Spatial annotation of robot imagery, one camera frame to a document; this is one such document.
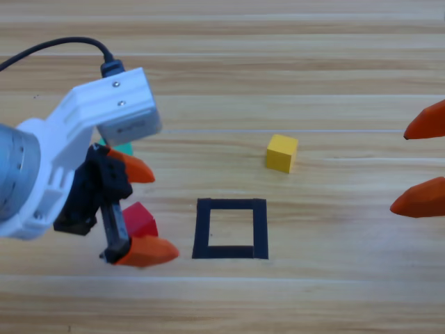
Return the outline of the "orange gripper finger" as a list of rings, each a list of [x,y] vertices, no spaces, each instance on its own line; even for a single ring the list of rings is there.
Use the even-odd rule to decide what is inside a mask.
[[[407,126],[403,137],[407,140],[444,137],[444,100],[420,112]]]
[[[444,177],[410,187],[394,201],[390,211],[411,218],[444,216]]]

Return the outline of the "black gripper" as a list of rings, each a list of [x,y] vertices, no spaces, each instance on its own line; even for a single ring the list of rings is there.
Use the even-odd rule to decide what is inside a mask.
[[[152,183],[155,176],[141,159],[93,144],[76,169],[65,205],[54,221],[54,230],[86,236],[102,213],[107,247],[100,257],[109,264],[152,267],[179,257],[171,242],[154,236],[132,237],[124,222],[120,201],[133,189],[130,183]]]

